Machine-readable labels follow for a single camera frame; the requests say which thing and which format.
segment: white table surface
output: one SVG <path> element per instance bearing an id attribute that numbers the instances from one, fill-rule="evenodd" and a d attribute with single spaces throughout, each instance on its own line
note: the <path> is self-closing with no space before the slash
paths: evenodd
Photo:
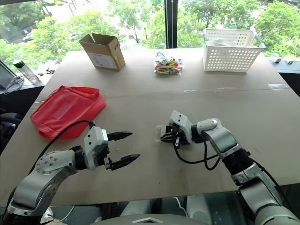
<path id="1" fill-rule="evenodd" d="M 205 72 L 202 49 L 160 50 L 181 57 L 181 75 L 156 77 L 157 50 L 124 50 L 120 72 L 96 69 L 85 52 L 70 52 L 32 105 L 0 157 L 0 206 L 26 176 L 49 142 L 39 136 L 29 116 L 61 85 L 101 90 L 107 106 L 94 119 L 107 132 L 133 135 L 110 142 L 112 160 L 140 153 L 130 165 L 106 171 L 80 171 L 67 178 L 52 204 L 95 204 L 175 195 L 236 190 L 223 163 L 210 172 L 203 164 L 179 161 L 169 143 L 158 140 L 157 126 L 166 125 L 176 109 L 191 122 L 217 117 L 252 157 L 264 165 L 280 185 L 299 183 L 300 99 L 273 66 L 259 56 L 247 73 Z M 268 84 L 283 84 L 273 90 Z M 77 139 L 59 140 L 49 150 L 83 145 L 87 129 Z M 189 160 L 203 158 L 203 145 L 182 148 Z M 209 154 L 214 154 L 209 146 Z"/>

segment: open cardboard box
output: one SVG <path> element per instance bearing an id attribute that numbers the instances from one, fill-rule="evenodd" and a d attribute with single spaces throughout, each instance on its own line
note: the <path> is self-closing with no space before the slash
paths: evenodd
<path id="1" fill-rule="evenodd" d="M 120 44 L 115 36 L 88 34 L 79 43 L 96 68 L 120 71 L 125 66 Z"/>

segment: red pouch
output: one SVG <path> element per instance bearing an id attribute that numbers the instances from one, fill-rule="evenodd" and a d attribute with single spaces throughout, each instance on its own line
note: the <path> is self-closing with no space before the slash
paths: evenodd
<path id="1" fill-rule="evenodd" d="M 40 135 L 53 139 L 76 121 L 94 119 L 104 107 L 105 101 L 99 89 L 61 86 L 51 93 L 30 119 Z M 79 123 L 60 138 L 78 137 L 87 125 Z"/>

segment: water bottle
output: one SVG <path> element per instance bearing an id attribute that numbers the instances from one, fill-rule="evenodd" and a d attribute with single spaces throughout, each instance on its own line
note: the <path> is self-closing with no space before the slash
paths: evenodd
<path id="1" fill-rule="evenodd" d="M 34 75 L 31 69 L 25 65 L 23 60 L 14 61 L 13 65 L 33 84 L 41 82 L 40 79 Z"/>

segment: window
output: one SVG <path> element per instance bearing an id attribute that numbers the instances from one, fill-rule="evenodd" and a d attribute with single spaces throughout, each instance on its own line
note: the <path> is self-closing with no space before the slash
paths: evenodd
<path id="1" fill-rule="evenodd" d="M 297 0 L 179 0 L 177 47 L 204 45 L 204 28 L 249 29 L 266 45 L 266 56 L 300 58 Z"/>
<path id="2" fill-rule="evenodd" d="M 0 60 L 36 74 L 55 69 L 88 33 L 116 36 L 122 49 L 165 48 L 164 0 L 36 0 L 0 6 Z"/>

